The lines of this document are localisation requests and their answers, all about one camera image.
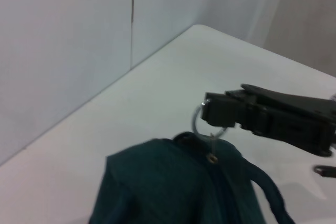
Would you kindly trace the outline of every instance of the teal bag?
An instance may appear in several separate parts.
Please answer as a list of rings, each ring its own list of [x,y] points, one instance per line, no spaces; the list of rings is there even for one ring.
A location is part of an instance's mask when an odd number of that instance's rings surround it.
[[[279,224],[293,224],[269,176],[229,142],[186,132],[107,158],[90,224],[265,224],[251,181]]]

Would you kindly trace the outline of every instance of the dark blue strap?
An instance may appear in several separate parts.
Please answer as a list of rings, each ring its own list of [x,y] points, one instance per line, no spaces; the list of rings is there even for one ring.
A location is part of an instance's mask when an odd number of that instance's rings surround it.
[[[249,178],[264,191],[271,210],[279,224],[295,224],[286,211],[284,199],[273,180],[259,167],[245,160]]]

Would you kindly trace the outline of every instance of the white table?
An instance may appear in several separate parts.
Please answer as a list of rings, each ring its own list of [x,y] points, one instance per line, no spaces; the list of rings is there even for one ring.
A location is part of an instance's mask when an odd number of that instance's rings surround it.
[[[336,79],[327,74],[193,26],[0,167],[1,224],[86,223],[105,156],[190,130],[205,92],[241,83],[319,98],[336,92]],[[210,130],[204,122],[199,129]],[[316,157],[241,129],[224,139],[274,179],[297,223],[336,223],[336,179],[311,171],[315,164],[336,165],[335,157]],[[256,190],[268,223],[275,223]]]

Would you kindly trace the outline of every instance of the metal grommet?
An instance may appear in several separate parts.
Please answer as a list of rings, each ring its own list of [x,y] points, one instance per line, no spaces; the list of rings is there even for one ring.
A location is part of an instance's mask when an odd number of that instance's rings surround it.
[[[206,158],[212,164],[217,164],[218,163],[218,158],[212,153],[209,153],[208,155],[206,155]]]
[[[193,132],[195,133],[195,135],[196,135],[199,139],[201,139],[201,140],[205,140],[205,141],[207,141],[207,140],[209,140],[209,139],[211,139],[211,140],[217,140],[217,139],[219,139],[222,135],[224,135],[224,133],[225,133],[226,130],[227,130],[227,128],[221,128],[221,130],[220,130],[218,133],[216,133],[215,135],[211,135],[211,136],[209,136],[209,137],[203,136],[203,135],[201,135],[201,134],[198,132],[197,127],[196,127],[196,121],[197,121],[198,114],[199,114],[200,111],[203,109],[203,107],[204,107],[205,105],[207,105],[209,102],[210,102],[209,99],[208,99],[208,100],[205,100],[205,101],[203,101],[203,102],[202,102],[202,103],[195,109],[195,111],[194,111],[194,115],[193,115],[193,118],[192,118],[192,122],[191,122],[192,130],[193,130]]]

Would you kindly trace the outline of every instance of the zipper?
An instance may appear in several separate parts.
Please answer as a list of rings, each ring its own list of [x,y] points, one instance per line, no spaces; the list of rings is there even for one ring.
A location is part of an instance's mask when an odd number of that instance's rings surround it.
[[[204,148],[206,152],[200,153],[171,140],[167,142],[170,142],[181,149],[207,170],[215,190],[217,191],[216,197],[221,211],[223,224],[242,224],[243,222],[240,218],[236,198],[234,197],[230,184],[218,165],[218,158],[209,151],[210,149],[208,148],[208,145],[203,142],[203,147],[206,146],[206,148]]]

